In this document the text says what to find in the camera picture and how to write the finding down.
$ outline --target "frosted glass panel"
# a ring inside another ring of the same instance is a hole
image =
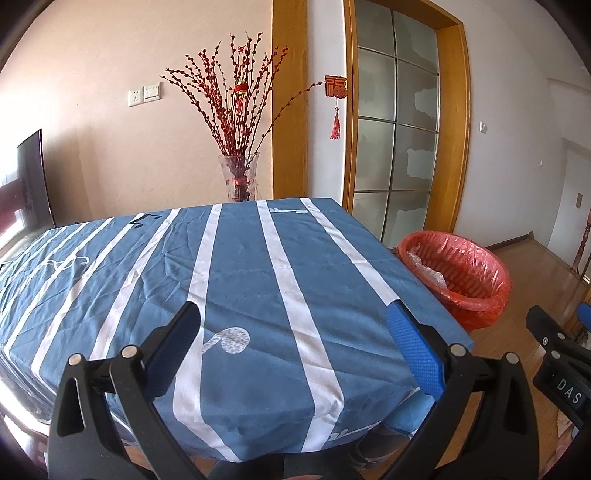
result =
[[[392,190],[430,190],[437,135],[397,126]]]
[[[423,230],[427,214],[427,192],[392,192],[386,219],[384,245],[397,247],[409,233]]]
[[[437,75],[398,62],[398,121],[430,130],[437,128]]]
[[[396,60],[359,50],[359,114],[394,120]]]
[[[390,10],[367,0],[356,0],[355,14],[359,46],[394,55],[394,29]]]
[[[398,58],[408,60],[437,73],[435,31],[421,22],[394,12]]]
[[[359,120],[355,190],[388,190],[392,171],[394,125]]]
[[[378,239],[382,236],[387,201],[387,193],[356,193],[353,197],[353,216]]]

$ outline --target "red trash basket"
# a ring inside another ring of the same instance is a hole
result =
[[[506,266],[467,238],[415,232],[400,242],[397,255],[467,332],[494,324],[507,306],[512,283]],[[424,267],[440,272],[447,288]]]

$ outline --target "wooden floor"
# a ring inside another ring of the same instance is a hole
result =
[[[585,288],[562,260],[533,239],[502,248],[495,253],[509,269],[513,291],[507,310],[498,322],[492,327],[472,333],[476,344],[474,354],[500,358],[505,352],[513,351],[521,358],[534,399],[540,437],[540,465],[543,465],[556,449],[558,410],[531,385],[544,350],[526,329],[525,315],[537,304],[563,325],[581,301]],[[450,462],[459,453],[478,406],[478,398],[473,395],[470,399],[466,414],[441,464]],[[134,461],[145,462],[141,458],[141,452],[130,453],[133,454]],[[363,472],[364,478],[377,480],[393,460],[394,456],[380,467]],[[204,473],[213,464],[210,460],[201,459],[196,459],[196,463]]]

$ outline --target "black screen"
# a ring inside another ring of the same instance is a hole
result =
[[[41,130],[17,147],[15,159],[6,160],[7,171],[0,177],[0,260],[55,227],[47,197]]]

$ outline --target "vase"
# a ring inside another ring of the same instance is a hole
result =
[[[223,178],[228,191],[228,201],[248,202],[256,200],[256,164],[258,153],[254,155],[220,155]]]

